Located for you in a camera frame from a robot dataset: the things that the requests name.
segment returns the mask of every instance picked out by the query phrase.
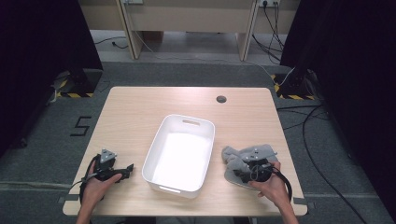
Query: white plastic bin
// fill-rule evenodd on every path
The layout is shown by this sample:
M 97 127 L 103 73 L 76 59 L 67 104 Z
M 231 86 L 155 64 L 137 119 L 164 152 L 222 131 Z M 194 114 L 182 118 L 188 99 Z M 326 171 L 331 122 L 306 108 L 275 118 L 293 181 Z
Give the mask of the white plastic bin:
M 143 177 L 152 189 L 195 198 L 204 184 L 214 137 L 215 125 L 208 120 L 167 116 L 149 149 Z

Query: forearm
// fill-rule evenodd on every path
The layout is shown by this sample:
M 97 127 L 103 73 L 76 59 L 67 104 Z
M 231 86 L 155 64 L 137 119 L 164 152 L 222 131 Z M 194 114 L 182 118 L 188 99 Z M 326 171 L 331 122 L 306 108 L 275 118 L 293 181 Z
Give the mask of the forearm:
M 78 211 L 76 224 L 90 224 L 94 205 L 82 205 Z
M 282 215 L 283 223 L 285 224 L 298 224 L 297 217 L 294 214 L 293 207 L 290 203 L 280 205 L 279 212 Z

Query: table hole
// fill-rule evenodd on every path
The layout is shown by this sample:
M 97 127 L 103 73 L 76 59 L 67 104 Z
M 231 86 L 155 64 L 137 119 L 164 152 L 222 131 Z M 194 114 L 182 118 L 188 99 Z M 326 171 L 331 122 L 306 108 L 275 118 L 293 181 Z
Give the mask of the table hole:
M 217 100 L 219 103 L 224 104 L 224 103 L 227 101 L 227 98 L 226 98 L 225 96 L 220 95 L 220 96 L 218 96 L 218 97 L 216 98 L 216 100 Z

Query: human hand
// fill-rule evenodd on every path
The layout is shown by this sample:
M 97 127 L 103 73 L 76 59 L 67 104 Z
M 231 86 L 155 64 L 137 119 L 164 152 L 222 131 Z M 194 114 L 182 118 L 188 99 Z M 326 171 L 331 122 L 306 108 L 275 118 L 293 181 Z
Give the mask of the human hand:
M 90 167 L 90 171 L 88 175 L 93 173 L 93 168 L 95 167 L 95 161 L 92 163 Z M 81 206 L 89 206 L 94 208 L 96 204 L 105 196 L 106 191 L 110 189 L 110 187 L 120 180 L 122 174 L 116 174 L 111 176 L 106 181 L 100 181 L 94 177 L 88 180 L 87 185 L 84 189 Z
M 270 163 L 280 171 L 279 161 L 271 161 Z M 265 196 L 273 202 L 276 207 L 290 203 L 285 183 L 275 174 L 271 174 L 270 178 L 265 182 L 249 181 L 248 184 L 260 191 L 257 195 L 258 197 Z
M 280 162 L 270 162 L 280 171 Z M 284 223 L 298 224 L 297 217 L 294 215 L 293 207 L 289 201 L 289 194 L 286 191 L 285 183 L 276 174 L 271 174 L 265 182 L 249 181 L 248 184 L 260 191 L 258 197 L 265 196 L 279 209 Z

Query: metal bracket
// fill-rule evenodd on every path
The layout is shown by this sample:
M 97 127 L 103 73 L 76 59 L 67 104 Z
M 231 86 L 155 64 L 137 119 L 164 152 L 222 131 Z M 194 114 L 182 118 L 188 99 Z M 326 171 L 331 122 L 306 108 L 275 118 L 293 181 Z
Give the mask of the metal bracket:
M 100 156 L 100 162 L 104 163 L 104 162 L 110 161 L 110 160 L 112 160 L 112 159 L 114 159 L 116 157 L 117 157 L 116 153 L 111 152 L 111 151 L 103 148 L 102 149 L 102 154 Z

